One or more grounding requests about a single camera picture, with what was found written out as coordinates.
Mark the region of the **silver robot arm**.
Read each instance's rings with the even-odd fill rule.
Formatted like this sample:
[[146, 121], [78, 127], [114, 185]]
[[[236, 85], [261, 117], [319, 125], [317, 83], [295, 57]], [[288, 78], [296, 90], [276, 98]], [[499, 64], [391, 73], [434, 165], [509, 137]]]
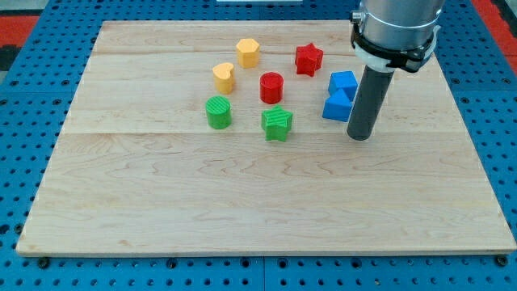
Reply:
[[371, 70], [416, 73], [437, 44], [444, 0], [362, 0], [351, 12], [351, 45]]

